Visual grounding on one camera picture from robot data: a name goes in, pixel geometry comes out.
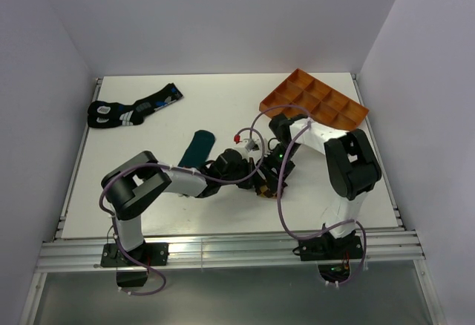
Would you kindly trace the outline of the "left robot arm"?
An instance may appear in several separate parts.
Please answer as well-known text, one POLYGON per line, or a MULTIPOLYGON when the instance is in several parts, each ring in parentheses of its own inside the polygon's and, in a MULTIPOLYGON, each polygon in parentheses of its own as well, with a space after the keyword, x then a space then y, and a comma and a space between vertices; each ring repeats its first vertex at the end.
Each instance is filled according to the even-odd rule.
POLYGON ((245 148, 227 148, 216 160, 199 168, 172 167, 160 163, 144 151, 103 178, 102 197, 112 206, 113 228, 118 257, 136 265, 145 255, 141 214, 163 193, 198 199, 236 185, 252 189, 261 184, 254 158, 245 148))

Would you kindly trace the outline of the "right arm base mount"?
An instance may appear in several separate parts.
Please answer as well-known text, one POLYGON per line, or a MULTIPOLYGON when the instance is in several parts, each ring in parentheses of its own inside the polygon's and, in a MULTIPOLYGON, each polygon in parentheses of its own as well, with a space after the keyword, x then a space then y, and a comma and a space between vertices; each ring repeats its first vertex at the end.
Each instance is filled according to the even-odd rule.
POLYGON ((350 277, 350 261, 363 256, 361 239, 355 232, 334 238, 329 232, 311 240, 299 240, 292 250, 301 261, 329 261, 334 263, 318 266, 320 276, 330 283, 341 283, 350 277))

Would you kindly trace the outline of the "brown argyle sock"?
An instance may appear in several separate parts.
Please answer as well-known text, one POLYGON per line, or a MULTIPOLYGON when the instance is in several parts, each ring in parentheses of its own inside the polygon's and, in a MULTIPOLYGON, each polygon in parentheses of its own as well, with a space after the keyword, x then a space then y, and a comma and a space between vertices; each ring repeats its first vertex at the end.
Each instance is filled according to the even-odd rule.
POLYGON ((278 175, 271 172, 261 176, 256 173, 253 178, 256 195, 267 199, 276 199, 278 193, 278 175))

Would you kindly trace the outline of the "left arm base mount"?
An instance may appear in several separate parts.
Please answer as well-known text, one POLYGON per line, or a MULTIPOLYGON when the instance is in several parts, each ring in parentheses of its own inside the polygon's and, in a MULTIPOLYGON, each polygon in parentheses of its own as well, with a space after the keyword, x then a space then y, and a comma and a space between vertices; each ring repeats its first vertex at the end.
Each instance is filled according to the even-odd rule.
MULTIPOLYGON (((128 253, 133 259, 146 266, 165 266, 168 261, 167 243, 144 243, 128 253)), ((120 271, 125 267, 137 266, 129 260, 116 243, 106 243, 102 250, 101 268, 115 268, 117 285, 122 288, 140 288, 149 277, 147 268, 141 266, 141 271, 120 271)))

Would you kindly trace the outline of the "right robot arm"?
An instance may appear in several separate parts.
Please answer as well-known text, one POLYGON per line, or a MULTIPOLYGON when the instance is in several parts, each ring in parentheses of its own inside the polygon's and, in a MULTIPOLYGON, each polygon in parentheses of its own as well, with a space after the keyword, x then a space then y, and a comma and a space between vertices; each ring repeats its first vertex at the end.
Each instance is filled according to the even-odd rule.
POLYGON ((327 257, 339 257, 347 248, 346 239, 354 235, 357 228, 362 228, 357 221, 358 214, 367 195, 382 177, 367 135, 359 128, 351 131, 331 128, 302 114, 293 118, 278 114, 271 118, 269 129, 284 148, 276 158, 277 208, 284 231, 296 240, 323 238, 322 252, 327 257), (292 170, 289 161, 301 145, 324 155, 335 199, 325 214, 323 229, 299 237, 285 222, 281 197, 284 179, 292 170))

